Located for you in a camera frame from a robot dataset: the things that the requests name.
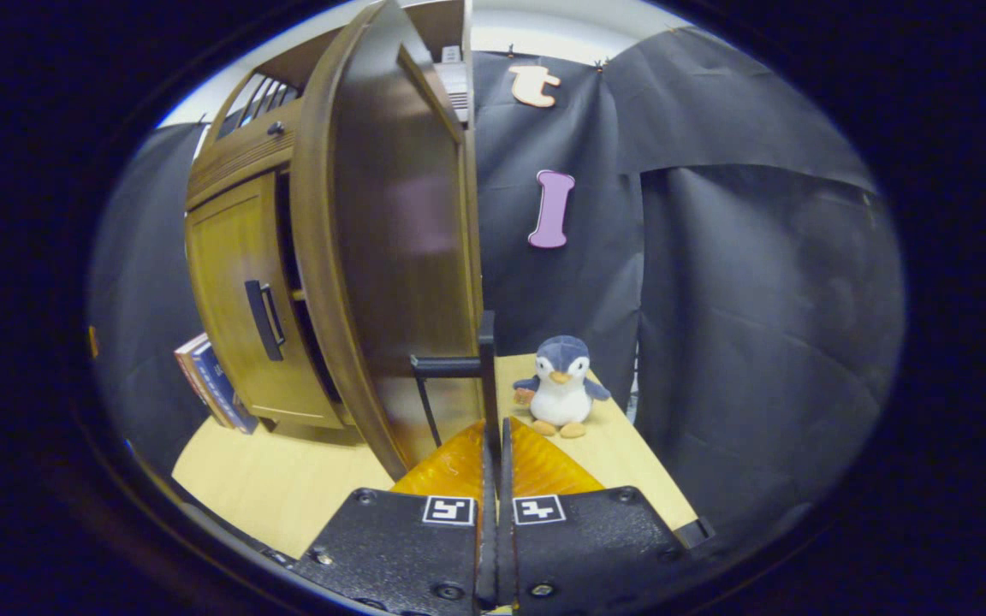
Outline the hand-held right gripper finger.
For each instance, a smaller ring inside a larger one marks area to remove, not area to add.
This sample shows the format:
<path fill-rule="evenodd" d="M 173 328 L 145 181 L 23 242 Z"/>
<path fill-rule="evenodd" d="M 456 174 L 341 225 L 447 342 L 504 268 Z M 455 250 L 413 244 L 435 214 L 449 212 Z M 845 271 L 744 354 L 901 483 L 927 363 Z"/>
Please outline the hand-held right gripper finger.
<path fill-rule="evenodd" d="M 485 421 L 394 487 L 358 488 L 294 565 L 325 591 L 391 615 L 478 615 L 496 597 L 496 491 Z"/>
<path fill-rule="evenodd" d="M 699 523 L 606 489 L 531 426 L 503 422 L 497 592 L 516 615 L 633 615 L 665 600 Z"/>

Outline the wooden shoe cabinet door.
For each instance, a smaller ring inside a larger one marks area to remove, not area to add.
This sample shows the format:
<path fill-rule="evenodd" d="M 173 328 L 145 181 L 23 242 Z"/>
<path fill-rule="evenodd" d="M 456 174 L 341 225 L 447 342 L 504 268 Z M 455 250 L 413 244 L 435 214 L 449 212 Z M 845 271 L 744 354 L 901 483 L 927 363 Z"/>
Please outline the wooden shoe cabinet door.
<path fill-rule="evenodd" d="M 252 416 L 344 429 L 339 391 L 306 308 L 290 219 L 289 178 L 276 171 L 189 211 L 187 260 L 197 309 Z"/>
<path fill-rule="evenodd" d="M 473 135 L 398 0 L 341 28 L 302 97 L 291 230 L 314 334 L 376 459 L 399 479 L 482 416 L 451 382 L 427 417 L 411 359 L 478 353 Z"/>

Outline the wooden double-door shoe cabinet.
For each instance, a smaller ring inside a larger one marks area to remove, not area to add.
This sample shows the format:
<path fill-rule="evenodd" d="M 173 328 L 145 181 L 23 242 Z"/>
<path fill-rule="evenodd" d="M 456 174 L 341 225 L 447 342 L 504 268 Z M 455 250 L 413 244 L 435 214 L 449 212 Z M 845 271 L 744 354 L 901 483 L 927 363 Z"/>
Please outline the wooden double-door shoe cabinet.
<path fill-rule="evenodd" d="M 448 89 L 451 103 L 457 110 L 460 120 L 466 127 L 469 127 L 469 115 L 472 108 L 472 81 L 468 63 L 466 63 L 466 55 L 469 54 L 470 50 L 468 43 L 470 1 L 424 0 L 422 3 L 406 3 L 406 0 L 396 1 L 414 20 L 416 27 L 425 39 L 426 45 L 433 52 L 436 70 Z M 217 121 L 208 129 L 204 144 L 209 139 L 222 138 L 231 133 L 232 130 L 246 125 L 247 122 L 304 97 L 306 83 L 310 79 L 313 68 L 317 66 L 318 60 L 326 51 L 326 47 L 336 38 L 341 28 L 333 28 L 333 30 L 322 33 L 316 38 L 306 40 L 306 42 L 255 67 L 224 101 L 219 110 Z M 290 210 L 291 163 L 293 163 L 293 159 L 294 154 L 290 163 L 263 172 L 276 171 L 288 175 Z M 336 430 L 356 429 L 357 435 L 363 438 L 360 436 L 352 414 L 345 409 L 342 399 L 341 403 L 346 425 L 344 429 Z M 274 423 L 266 420 L 266 418 L 255 418 L 261 421 L 267 429 L 291 424 L 309 426 L 298 423 Z"/>

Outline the penguin plush toy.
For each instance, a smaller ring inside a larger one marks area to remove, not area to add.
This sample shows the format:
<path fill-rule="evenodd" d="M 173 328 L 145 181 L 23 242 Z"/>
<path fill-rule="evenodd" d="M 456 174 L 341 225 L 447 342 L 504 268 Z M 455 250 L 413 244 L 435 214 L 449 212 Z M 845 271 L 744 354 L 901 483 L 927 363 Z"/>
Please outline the penguin plush toy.
<path fill-rule="evenodd" d="M 579 438 L 592 403 L 611 399 L 601 383 L 588 377 L 591 354 L 586 343 L 571 335 L 544 340 L 535 357 L 535 374 L 512 385 L 514 400 L 528 406 L 539 434 Z"/>

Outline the blue book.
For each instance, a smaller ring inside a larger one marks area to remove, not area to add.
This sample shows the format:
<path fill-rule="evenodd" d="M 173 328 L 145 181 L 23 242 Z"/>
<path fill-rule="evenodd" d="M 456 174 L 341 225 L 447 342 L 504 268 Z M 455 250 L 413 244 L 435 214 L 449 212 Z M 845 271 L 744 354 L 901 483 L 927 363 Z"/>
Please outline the blue book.
<path fill-rule="evenodd" d="M 200 333 L 189 344 L 188 358 L 202 381 L 205 397 L 217 421 L 226 428 L 251 435 L 258 427 L 258 420 L 244 408 L 206 333 Z"/>

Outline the red and white book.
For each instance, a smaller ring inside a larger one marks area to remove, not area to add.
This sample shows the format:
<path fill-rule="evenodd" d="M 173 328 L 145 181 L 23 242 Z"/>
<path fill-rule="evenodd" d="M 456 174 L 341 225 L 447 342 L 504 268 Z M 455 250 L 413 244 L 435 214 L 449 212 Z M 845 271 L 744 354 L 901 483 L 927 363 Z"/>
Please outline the red and white book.
<path fill-rule="evenodd" d="M 175 350 L 175 358 L 177 364 L 181 367 L 181 373 L 185 375 L 185 378 L 194 389 L 195 393 L 200 397 L 200 400 L 207 406 L 211 416 L 222 425 L 224 428 L 233 429 L 234 425 L 226 417 L 220 405 L 216 403 L 215 399 L 211 397 L 211 391 L 204 381 L 202 373 L 200 373 L 199 368 L 197 368 L 193 352 L 197 347 L 202 346 L 206 341 L 206 333 L 199 333 L 191 340 L 188 340 L 181 346 L 177 347 Z"/>

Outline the wooden drawer with black knob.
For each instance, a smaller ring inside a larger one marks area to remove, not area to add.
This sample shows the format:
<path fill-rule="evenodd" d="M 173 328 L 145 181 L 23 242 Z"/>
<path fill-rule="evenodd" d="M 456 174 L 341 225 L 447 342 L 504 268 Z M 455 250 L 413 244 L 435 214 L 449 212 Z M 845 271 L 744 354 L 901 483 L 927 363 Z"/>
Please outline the wooden drawer with black knob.
<path fill-rule="evenodd" d="M 222 138 L 209 139 L 189 172 L 190 211 L 259 173 L 290 163 L 304 100 L 271 110 Z"/>

